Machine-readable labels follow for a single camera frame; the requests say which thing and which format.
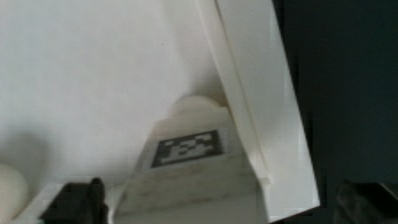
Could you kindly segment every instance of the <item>gray floor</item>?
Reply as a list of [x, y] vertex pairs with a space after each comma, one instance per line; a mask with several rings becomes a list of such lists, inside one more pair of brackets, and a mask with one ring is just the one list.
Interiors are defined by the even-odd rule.
[[398, 1], [275, 8], [323, 201], [284, 223], [327, 224], [343, 179], [398, 182]]

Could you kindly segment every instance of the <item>black object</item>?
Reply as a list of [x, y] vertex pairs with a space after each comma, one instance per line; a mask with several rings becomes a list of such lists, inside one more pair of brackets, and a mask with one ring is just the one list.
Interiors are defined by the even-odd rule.
[[334, 223], [398, 223], [398, 200], [387, 185], [344, 181], [337, 188]]
[[67, 183], [41, 215], [44, 224], [106, 224], [108, 207], [99, 178], [90, 184]]

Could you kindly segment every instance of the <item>white round object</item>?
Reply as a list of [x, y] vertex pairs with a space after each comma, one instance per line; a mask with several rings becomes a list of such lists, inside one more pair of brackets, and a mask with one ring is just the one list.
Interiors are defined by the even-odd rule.
[[220, 108], [220, 104], [213, 99], [204, 96], [188, 96], [176, 102], [172, 106], [172, 116], [204, 112], [216, 108]]
[[19, 214], [28, 202], [28, 185], [21, 173], [0, 164], [0, 224]]

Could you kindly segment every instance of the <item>qr code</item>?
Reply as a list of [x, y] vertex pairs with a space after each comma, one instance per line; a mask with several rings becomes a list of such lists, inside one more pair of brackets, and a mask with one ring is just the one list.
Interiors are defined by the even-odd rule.
[[208, 158], [222, 153], [216, 131], [167, 139], [158, 143], [151, 167]]

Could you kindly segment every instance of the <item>white panel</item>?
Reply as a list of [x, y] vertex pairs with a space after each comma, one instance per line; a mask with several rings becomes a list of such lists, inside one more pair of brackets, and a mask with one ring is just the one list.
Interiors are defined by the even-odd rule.
[[[229, 104], [234, 117], [241, 117], [241, 111], [250, 116], [270, 172], [270, 184], [263, 187], [272, 222], [320, 205], [273, 5], [272, 0], [197, 2], [224, 86], [229, 86], [231, 80], [238, 80], [243, 90], [247, 111], [232, 107], [238, 101], [229, 94], [234, 92], [225, 89], [225, 93], [227, 98], [232, 98]], [[220, 43], [222, 27], [213, 27], [216, 7], [229, 49]], [[236, 126], [241, 134], [248, 125], [241, 127], [236, 122]]]

